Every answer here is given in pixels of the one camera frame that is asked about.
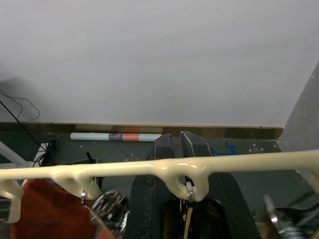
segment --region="black object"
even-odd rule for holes
[[[181,133],[184,157],[212,156],[198,135]],[[175,158],[169,134],[153,143],[147,160]],[[207,197],[194,203],[188,239],[259,239],[260,235],[236,180],[230,173],[209,177]],[[180,239],[184,221],[180,199],[155,176],[137,176],[133,182],[130,213],[124,239]]]
[[[72,163],[64,163],[64,164],[62,164],[62,165],[75,165],[75,164],[99,163],[96,158],[92,158],[92,156],[90,155],[89,152],[86,152],[86,156],[88,157],[88,159],[79,160],[79,161],[75,161],[75,162],[72,162]],[[97,183],[97,185],[99,186],[99,188],[100,188],[100,190],[101,190],[101,189],[102,189],[102,180],[103,180],[103,177],[95,177],[95,178],[93,178],[93,180]]]

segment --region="red towel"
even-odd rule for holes
[[[94,239],[96,224],[79,198],[45,179],[28,180],[11,239]]]

